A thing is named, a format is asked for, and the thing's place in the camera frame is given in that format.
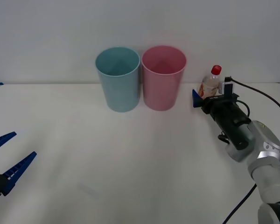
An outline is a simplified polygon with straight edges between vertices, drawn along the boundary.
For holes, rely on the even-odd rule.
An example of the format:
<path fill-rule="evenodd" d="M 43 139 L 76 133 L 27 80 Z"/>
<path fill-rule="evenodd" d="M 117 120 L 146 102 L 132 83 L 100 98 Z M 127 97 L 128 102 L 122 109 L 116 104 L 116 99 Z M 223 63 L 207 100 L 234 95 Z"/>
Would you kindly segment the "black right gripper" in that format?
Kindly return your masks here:
<path fill-rule="evenodd" d="M 238 97 L 239 95 L 232 93 L 231 95 L 219 95 L 203 99 L 195 90 L 192 90 L 193 107 L 202 107 L 202 111 L 205 114 L 210 114 L 215 108 L 222 108 L 223 106 L 234 104 Z"/>

